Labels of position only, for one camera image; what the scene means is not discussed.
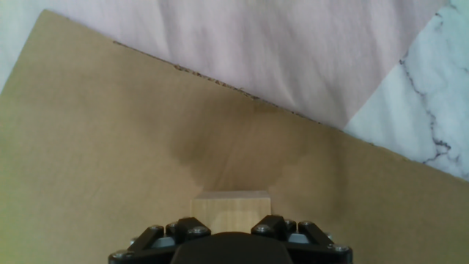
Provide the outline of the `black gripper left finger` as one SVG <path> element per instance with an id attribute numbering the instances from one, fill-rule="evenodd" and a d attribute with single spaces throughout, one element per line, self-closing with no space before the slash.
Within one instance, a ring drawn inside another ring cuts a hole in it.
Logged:
<path id="1" fill-rule="evenodd" d="M 194 217 L 185 217 L 165 227 L 153 224 L 134 238 L 126 249 L 108 256 L 108 264 L 169 264 L 186 242 L 211 235 L 211 230 Z"/>

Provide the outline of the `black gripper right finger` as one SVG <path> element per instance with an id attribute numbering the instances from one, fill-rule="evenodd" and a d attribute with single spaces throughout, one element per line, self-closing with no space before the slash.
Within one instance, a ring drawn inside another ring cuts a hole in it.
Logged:
<path id="1" fill-rule="evenodd" d="M 267 215 L 251 228 L 251 234 L 280 242 L 293 263 L 352 264 L 352 249 L 334 243 L 312 221 L 296 222 L 280 215 Z"/>

